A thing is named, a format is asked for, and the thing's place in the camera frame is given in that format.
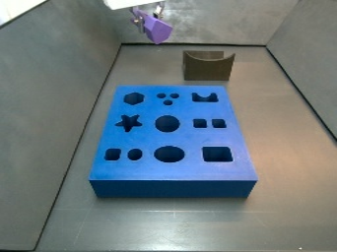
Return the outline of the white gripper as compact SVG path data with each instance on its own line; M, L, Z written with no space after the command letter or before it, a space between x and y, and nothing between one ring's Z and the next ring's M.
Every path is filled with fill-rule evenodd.
M119 9L132 7L133 24L136 25L140 33L144 33L144 29L143 29L144 20L140 15L137 7L133 7L133 6L145 5L145 4L151 4L156 2L152 16L153 18L159 20L163 19L164 1L161 0L103 0L103 1L111 10L119 10Z

